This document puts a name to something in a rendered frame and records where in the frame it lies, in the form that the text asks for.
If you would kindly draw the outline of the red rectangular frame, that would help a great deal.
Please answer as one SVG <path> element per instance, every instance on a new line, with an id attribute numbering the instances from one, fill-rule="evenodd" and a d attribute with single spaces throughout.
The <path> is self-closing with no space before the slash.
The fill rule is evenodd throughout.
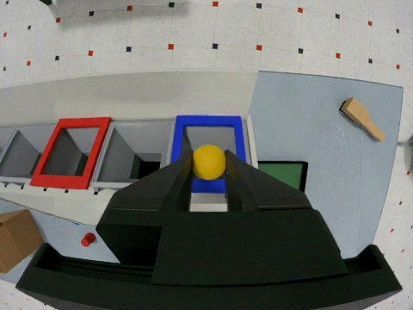
<path id="1" fill-rule="evenodd" d="M 111 120 L 112 119 L 110 116 L 59 119 L 59 122 L 42 153 L 29 185 L 59 189 L 89 189 L 89 182 L 91 181 L 94 169 L 96 167 L 96 162 Z M 83 176 L 74 177 L 42 175 L 63 128 L 75 127 L 99 127 L 99 131 L 96 135 L 94 145 L 92 146 Z"/>

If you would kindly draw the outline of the blue square frame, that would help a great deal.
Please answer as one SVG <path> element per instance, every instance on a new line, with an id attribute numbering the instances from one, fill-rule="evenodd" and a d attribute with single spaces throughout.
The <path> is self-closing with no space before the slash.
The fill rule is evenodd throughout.
<path id="1" fill-rule="evenodd" d="M 236 154 L 246 163 L 241 115 L 177 115 L 171 163 L 181 156 L 183 126 L 234 127 Z M 193 194 L 225 194 L 225 179 L 194 179 Z"/>

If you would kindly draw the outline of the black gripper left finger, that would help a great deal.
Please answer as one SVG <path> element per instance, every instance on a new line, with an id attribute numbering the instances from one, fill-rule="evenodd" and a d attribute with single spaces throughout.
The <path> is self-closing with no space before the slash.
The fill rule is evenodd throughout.
<path id="1" fill-rule="evenodd" d="M 106 208 L 190 211 L 194 175 L 192 156 L 193 150 L 188 150 L 173 163 L 114 192 Z"/>

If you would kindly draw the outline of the yellow ball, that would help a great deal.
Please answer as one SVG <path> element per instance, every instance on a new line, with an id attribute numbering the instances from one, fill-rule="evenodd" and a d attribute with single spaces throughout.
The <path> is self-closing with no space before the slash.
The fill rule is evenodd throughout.
<path id="1" fill-rule="evenodd" d="M 225 167 L 225 153 L 215 145 L 200 146 L 192 156 L 192 169 L 202 179 L 213 180 L 220 177 Z"/>

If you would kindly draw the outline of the brown cardboard box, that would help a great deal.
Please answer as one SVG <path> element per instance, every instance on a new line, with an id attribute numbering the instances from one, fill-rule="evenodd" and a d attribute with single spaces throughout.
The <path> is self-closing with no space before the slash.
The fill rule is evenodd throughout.
<path id="1" fill-rule="evenodd" d="M 28 209 L 0 214 L 0 274 L 7 274 L 42 243 Z"/>

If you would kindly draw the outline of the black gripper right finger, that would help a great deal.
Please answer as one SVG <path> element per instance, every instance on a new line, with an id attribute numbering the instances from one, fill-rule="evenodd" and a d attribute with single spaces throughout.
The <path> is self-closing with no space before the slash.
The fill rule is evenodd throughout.
<path id="1" fill-rule="evenodd" d="M 227 211 L 313 209 L 304 192 L 245 163 L 230 150 L 225 150 L 225 157 Z"/>

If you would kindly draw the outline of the red plug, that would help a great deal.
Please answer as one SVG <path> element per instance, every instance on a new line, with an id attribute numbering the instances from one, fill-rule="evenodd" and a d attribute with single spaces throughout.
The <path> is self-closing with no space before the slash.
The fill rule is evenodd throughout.
<path id="1" fill-rule="evenodd" d="M 85 234 L 84 238 L 81 240 L 81 244 L 84 247 L 88 247 L 91 243 L 93 243 L 96 239 L 96 236 L 89 232 L 87 234 Z"/>

